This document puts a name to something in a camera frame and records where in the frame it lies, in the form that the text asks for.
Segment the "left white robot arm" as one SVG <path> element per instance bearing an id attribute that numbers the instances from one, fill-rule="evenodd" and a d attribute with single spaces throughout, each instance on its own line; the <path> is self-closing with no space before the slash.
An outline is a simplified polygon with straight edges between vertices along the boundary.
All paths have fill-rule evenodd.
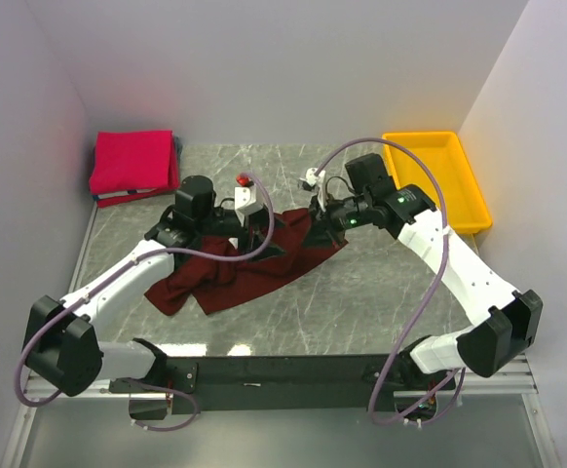
<path id="1" fill-rule="evenodd" d="M 240 174 L 239 183 L 234 207 L 223 209 L 215 204 L 211 179 L 187 177 L 173 203 L 123 259 L 61 299 L 39 298 L 30 309 L 15 370 L 19 400 L 32 403 L 21 384 L 25 369 L 69 397 L 103 379 L 132 379 L 146 392 L 160 389 L 167 378 L 165 352 L 147 340 L 110 343 L 97 334 L 130 301 L 190 259 L 232 263 L 264 254 L 276 227 L 271 197 L 251 174 Z"/>

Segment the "dark red t-shirt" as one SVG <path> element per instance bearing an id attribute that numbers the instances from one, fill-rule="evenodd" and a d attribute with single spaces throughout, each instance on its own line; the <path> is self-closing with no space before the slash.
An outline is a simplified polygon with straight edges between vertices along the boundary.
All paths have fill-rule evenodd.
<path id="1" fill-rule="evenodd" d="M 272 293 L 314 270 L 336 255 L 341 247 L 332 242 L 324 247 L 305 242 L 310 231 L 306 209 L 275 215 L 277 227 L 273 243 L 281 255 L 244 262 L 218 262 L 191 256 L 167 278 L 154 284 L 144 296 L 161 313 L 179 312 L 190 296 L 196 298 L 207 315 Z"/>

